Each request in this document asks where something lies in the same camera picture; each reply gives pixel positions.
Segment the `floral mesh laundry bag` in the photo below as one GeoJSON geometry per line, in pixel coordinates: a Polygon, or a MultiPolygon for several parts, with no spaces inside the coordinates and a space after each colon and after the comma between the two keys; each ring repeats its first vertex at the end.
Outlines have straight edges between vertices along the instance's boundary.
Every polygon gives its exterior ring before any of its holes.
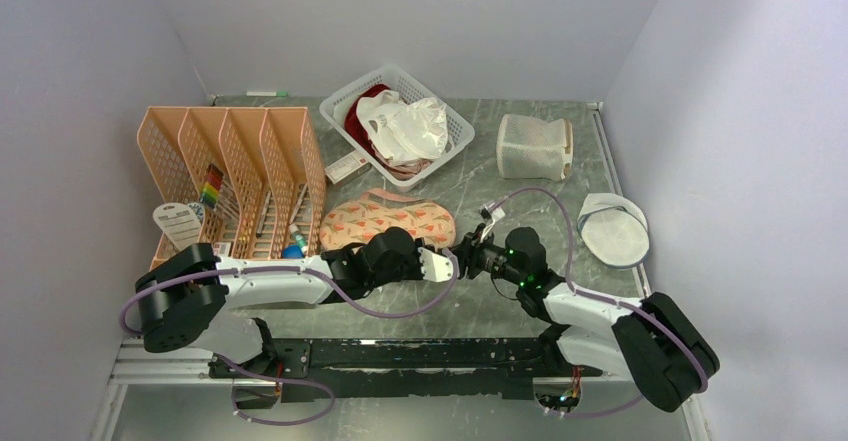
{"type": "Polygon", "coordinates": [[[457,236],[453,215],[431,200],[411,198],[374,188],[359,198],[331,209],[319,227],[319,242],[325,250],[350,243],[367,243],[388,228],[406,230],[414,239],[442,249],[457,236]]]}

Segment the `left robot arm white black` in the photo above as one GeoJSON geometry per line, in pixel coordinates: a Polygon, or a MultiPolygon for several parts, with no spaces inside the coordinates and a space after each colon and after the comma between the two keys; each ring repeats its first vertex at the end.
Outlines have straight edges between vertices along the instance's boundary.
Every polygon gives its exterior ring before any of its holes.
{"type": "Polygon", "coordinates": [[[310,306],[360,304],[378,287],[402,281],[452,282],[456,268],[447,253],[391,227],[366,243],[301,259],[248,260],[219,256],[209,243],[194,243],[162,262],[135,285],[132,303],[138,333],[149,353],[189,346],[222,354],[249,375],[273,370],[277,349],[268,328],[234,310],[278,303],[310,306]]]}

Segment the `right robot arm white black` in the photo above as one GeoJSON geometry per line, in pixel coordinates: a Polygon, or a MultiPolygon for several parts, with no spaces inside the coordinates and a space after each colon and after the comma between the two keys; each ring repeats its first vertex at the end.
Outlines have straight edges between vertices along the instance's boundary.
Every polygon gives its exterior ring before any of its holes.
{"type": "Polygon", "coordinates": [[[673,412],[719,371],[718,355],[670,296],[637,299],[582,288],[548,266],[534,229],[513,229],[502,246],[484,230],[478,226],[452,248],[459,272],[511,283],[521,308],[548,323],[539,350],[548,373],[595,368],[633,382],[642,399],[673,412]]]}

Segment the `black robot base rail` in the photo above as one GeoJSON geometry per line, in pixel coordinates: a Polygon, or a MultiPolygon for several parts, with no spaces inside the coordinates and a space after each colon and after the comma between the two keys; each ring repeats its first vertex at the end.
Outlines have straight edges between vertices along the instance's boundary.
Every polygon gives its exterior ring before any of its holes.
{"type": "Polygon", "coordinates": [[[261,386],[215,359],[209,375],[231,380],[239,409],[337,398],[498,395],[533,399],[545,378],[597,377],[596,368],[569,364],[541,338],[407,340],[277,338],[274,350],[244,369],[286,379],[261,386]]]}

